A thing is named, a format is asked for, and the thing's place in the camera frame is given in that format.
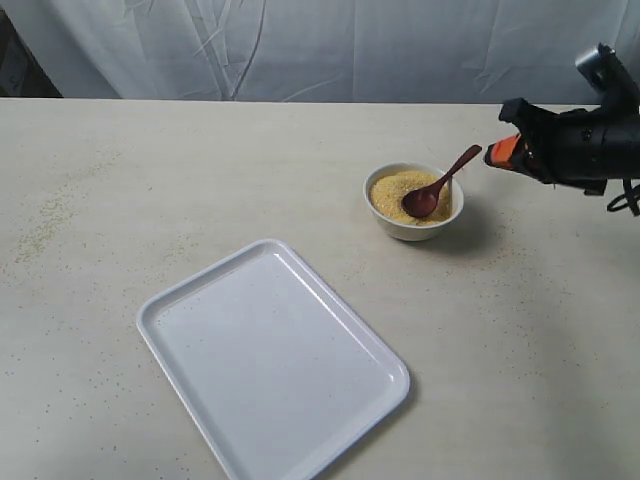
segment white fabric backdrop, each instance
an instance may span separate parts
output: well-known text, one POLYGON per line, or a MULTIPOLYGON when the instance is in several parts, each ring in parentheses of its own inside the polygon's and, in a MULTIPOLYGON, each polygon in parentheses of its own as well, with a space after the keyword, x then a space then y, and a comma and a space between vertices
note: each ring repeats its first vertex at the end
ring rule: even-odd
POLYGON ((0 0, 68 97, 585 103, 640 0, 0 0))

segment spoon handle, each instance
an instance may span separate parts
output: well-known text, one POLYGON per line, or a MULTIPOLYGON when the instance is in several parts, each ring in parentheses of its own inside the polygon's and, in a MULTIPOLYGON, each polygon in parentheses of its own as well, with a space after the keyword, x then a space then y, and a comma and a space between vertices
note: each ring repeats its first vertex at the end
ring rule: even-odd
POLYGON ((444 185, 444 183, 449 180, 453 175, 464 167, 467 163, 474 159, 476 155, 478 155, 482 151, 482 147, 480 145, 471 145, 467 148, 467 151, 460 155, 460 158, 456 160, 456 162, 451 166, 449 171, 445 173, 437 182, 434 183, 438 185, 444 185))

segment bowl rim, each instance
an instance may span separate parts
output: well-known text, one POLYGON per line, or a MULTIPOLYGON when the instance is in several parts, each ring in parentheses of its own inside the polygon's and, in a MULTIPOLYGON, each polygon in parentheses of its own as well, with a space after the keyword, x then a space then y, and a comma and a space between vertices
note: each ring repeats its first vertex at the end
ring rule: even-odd
POLYGON ((376 215, 378 218, 381 218, 382 220, 384 220, 385 222, 388 222, 392 225, 395 225, 397 227, 401 227, 401 228, 407 228, 409 230, 432 230, 432 229, 436 229, 436 228, 442 228, 445 225, 448 225, 449 223, 453 222, 456 218, 458 218, 458 216, 460 215, 460 212, 462 212, 462 208, 464 207, 464 192, 462 190, 462 187, 460 186, 460 184, 458 183, 458 181, 455 178, 451 179, 451 183, 454 187, 455 190, 458 190, 460 192, 460 198, 458 200, 458 208, 456 208, 456 211, 453 212, 451 214, 451 216, 449 218, 447 218, 446 220, 444 220, 443 222, 438 222, 438 223, 434 223, 433 225, 409 225, 406 223, 400 223, 400 222, 396 222, 395 220, 391 220, 389 217, 383 215, 382 213, 380 213, 378 210, 376 210, 376 207, 373 206, 373 203, 371 203, 371 199, 369 198, 369 188, 367 188, 367 185, 369 184, 369 181, 371 180, 371 177, 373 177, 374 175, 380 173, 381 170, 385 170, 387 168, 390 167, 409 167, 406 168, 406 170, 410 169, 410 168, 415 168, 416 170, 422 170, 422 171, 426 171, 427 173, 431 173, 425 169, 430 169, 433 171, 438 172, 438 174, 440 176, 444 175, 445 172, 440 170, 438 167, 435 167, 433 165, 429 165, 426 163, 415 163, 415 162, 394 162, 394 163, 387 163, 384 165, 381 165, 380 167, 376 168, 375 170, 373 170, 369 175, 367 175, 367 177, 364 180, 364 183, 362 184, 362 193, 364 194, 364 199, 367 202, 367 206, 369 207, 369 209, 373 212, 374 215, 376 215))

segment white bowl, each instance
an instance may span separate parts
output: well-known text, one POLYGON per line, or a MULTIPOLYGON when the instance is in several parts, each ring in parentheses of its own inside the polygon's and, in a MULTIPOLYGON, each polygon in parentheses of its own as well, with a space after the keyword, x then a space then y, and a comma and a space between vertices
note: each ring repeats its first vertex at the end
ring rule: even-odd
POLYGON ((419 163, 390 163, 389 165, 384 165, 377 170, 374 170, 367 177, 363 185, 364 199, 367 202, 369 209, 373 213, 374 218, 387 234, 391 235, 394 238, 397 238, 398 240, 405 240, 407 242, 419 242, 421 240, 433 238, 436 235, 440 234, 444 229, 447 228, 448 225, 451 224, 451 222, 455 221, 455 219, 458 218, 464 205, 464 194, 462 193, 460 184, 456 182, 455 179, 452 179, 450 187, 452 212, 451 216, 444 222, 425 226, 406 225, 404 223, 395 222, 390 218, 385 217, 374 208, 373 204, 371 203, 371 199, 369 198, 369 194, 371 192, 371 187, 373 186, 373 184, 382 177, 394 175, 398 172, 403 172, 406 170, 420 170, 432 175, 437 175, 438 177, 444 175, 444 172, 442 170, 430 165, 422 165, 419 163))

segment tray rim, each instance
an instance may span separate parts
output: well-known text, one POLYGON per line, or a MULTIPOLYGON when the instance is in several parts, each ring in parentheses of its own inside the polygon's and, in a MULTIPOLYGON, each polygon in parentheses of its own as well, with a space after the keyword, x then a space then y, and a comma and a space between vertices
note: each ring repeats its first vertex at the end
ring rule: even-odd
POLYGON ((226 263, 233 261, 234 259, 241 257, 253 249, 268 247, 269 245, 276 246, 284 250, 296 263, 305 270, 305 272, 310 275, 317 284, 329 294, 332 299, 337 302, 341 308, 345 309, 346 312, 351 315, 356 323, 358 323, 359 327, 364 330, 364 332, 380 347, 385 353, 390 356, 393 362, 399 367, 398 374, 398 383, 400 385, 400 389, 397 395, 397 398, 394 398, 389 406, 385 407, 382 413, 372 417, 368 423, 366 423, 362 428, 355 431, 352 435, 345 436, 345 441, 341 442, 339 448, 336 449, 334 453, 328 455, 322 462, 320 462, 315 469, 310 472, 308 476, 301 477, 299 480, 310 480, 313 479, 316 475, 326 469, 329 465, 331 465, 336 459, 342 456, 349 448, 351 448, 355 443, 357 443, 364 435, 366 435, 369 431, 371 431, 376 425, 378 425, 384 418, 389 416, 392 412, 394 412, 400 405, 404 403, 407 399, 411 388, 411 375, 409 374, 409 370, 407 369, 404 361, 389 347, 382 338, 358 315, 351 306, 342 299, 338 293, 331 288, 327 282, 324 281, 322 276, 318 274, 297 252, 291 248, 288 244, 281 240, 273 239, 273 238, 264 238, 261 240, 257 240, 240 250, 222 258, 221 260, 213 263, 212 265, 200 270, 199 272, 191 275, 190 277, 182 280, 181 282, 163 290, 162 292, 154 295, 149 300, 147 300, 142 307, 138 310, 137 318, 136 318, 136 326, 137 329, 142 336, 144 342, 147 347, 153 354, 154 358, 160 365, 165 377, 171 384, 171 387, 178 395, 178 398, 182 402, 182 405, 187 410, 187 413, 191 417, 193 423, 196 425, 196 428, 204 438, 207 446, 212 451, 216 460, 222 467, 224 473, 230 480, 239 480, 238 477, 233 472, 233 467, 230 465, 229 460, 224 455, 222 449, 219 447, 215 438, 209 434, 208 430, 205 428, 204 422, 199 418, 196 409, 190 402, 186 393, 183 391, 182 387, 179 384, 177 378, 174 377, 170 366, 164 361, 162 353, 158 350, 156 344, 154 343, 149 330, 145 325, 145 319, 149 317, 149 311, 159 302, 161 302, 165 297, 173 294, 174 292, 180 290, 181 288, 189 285, 190 283, 200 279, 201 277, 209 274, 211 271, 216 270, 217 268, 223 266, 226 263))

